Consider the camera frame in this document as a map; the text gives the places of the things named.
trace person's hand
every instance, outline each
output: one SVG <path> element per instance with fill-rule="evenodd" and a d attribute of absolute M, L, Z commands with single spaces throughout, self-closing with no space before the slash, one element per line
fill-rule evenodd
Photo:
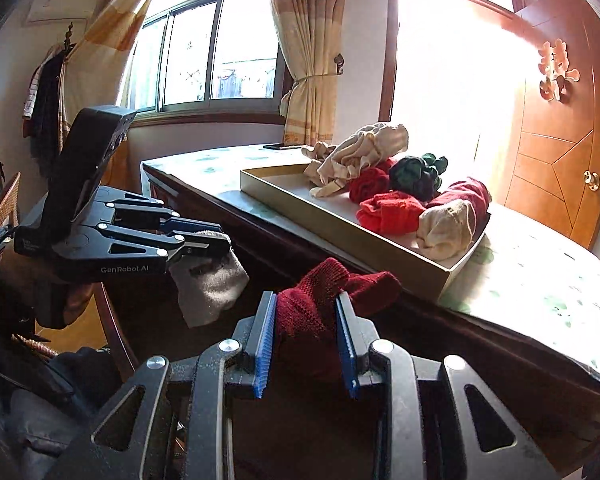
<path fill-rule="evenodd" d="M 35 287 L 39 282 L 64 283 L 44 262 L 28 256 L 22 256 L 13 249 L 13 242 L 0 253 L 0 280 L 19 293 L 22 302 L 34 307 Z M 87 308 L 93 295 L 93 285 L 74 285 L 71 287 L 64 306 L 64 322 L 67 325 L 78 319 Z"/>

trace window frame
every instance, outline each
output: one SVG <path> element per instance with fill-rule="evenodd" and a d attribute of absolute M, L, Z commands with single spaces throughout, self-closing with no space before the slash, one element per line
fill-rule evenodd
<path fill-rule="evenodd" d="M 382 90 L 380 94 L 380 109 L 378 113 L 379 121 L 390 121 L 394 108 L 395 78 L 398 67 L 398 28 L 400 26 L 400 16 L 398 13 L 399 0 L 389 0 L 386 22 L 386 45 L 384 50 L 384 73 L 382 74 Z M 511 0 L 514 12 L 505 9 L 489 0 L 469 0 L 476 4 L 487 7 L 513 18 L 516 12 L 523 8 L 523 0 Z"/>
<path fill-rule="evenodd" d="M 166 20 L 162 31 L 160 42 L 160 54 L 158 60 L 158 77 L 156 81 L 155 103 L 151 107 L 139 108 L 135 124 L 165 124 L 174 122 L 196 122 L 200 117 L 201 122 L 208 121 L 214 117 L 221 122 L 223 116 L 228 121 L 236 117 L 245 117 L 253 114 L 263 123 L 284 124 L 284 118 L 280 118 L 280 103 L 285 91 L 288 90 L 291 80 L 290 73 L 286 67 L 282 55 L 280 43 L 278 43 L 278 54 L 276 56 L 276 75 L 274 80 L 274 93 L 271 98 L 225 98 L 212 99 L 212 80 L 214 71 L 214 57 L 216 54 L 216 39 L 224 0 L 186 0 L 173 7 L 162 10 L 151 16 L 147 16 L 142 23 L 141 30 L 149 27 L 160 20 Z M 174 19 L 177 15 L 190 9 L 216 3 L 214 20 L 212 23 L 209 52 L 206 65 L 205 77 L 205 99 L 177 104 L 164 104 L 166 90 L 167 65 L 169 60 L 171 33 L 173 31 Z"/>

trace tied curtain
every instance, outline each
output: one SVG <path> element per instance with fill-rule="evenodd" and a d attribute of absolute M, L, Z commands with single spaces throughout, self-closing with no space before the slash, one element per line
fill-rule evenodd
<path fill-rule="evenodd" d="M 111 0 L 66 57 L 59 85 L 58 145 L 84 107 L 115 104 L 126 64 L 151 0 Z M 123 142 L 102 183 L 128 188 L 128 146 Z"/>
<path fill-rule="evenodd" d="M 286 65 L 294 79 L 283 98 L 284 143 L 329 142 L 333 137 L 345 0 L 271 0 Z"/>

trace red chinese character decoration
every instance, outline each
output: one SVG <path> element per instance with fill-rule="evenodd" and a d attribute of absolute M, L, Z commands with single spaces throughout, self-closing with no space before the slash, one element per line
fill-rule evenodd
<path fill-rule="evenodd" d="M 540 82 L 540 95 L 547 101 L 559 101 L 560 95 L 564 94 L 564 81 L 578 82 L 580 72 L 577 69 L 568 70 L 567 44 L 563 40 L 555 40 L 555 46 L 545 41 L 538 54 L 542 56 L 538 68 L 545 77 Z"/>

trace air conditioner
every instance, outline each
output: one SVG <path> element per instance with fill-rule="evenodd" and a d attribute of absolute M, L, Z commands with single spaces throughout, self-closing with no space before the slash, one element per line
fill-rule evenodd
<path fill-rule="evenodd" d="M 49 20 L 88 20 L 98 0 L 33 0 L 27 23 Z"/>

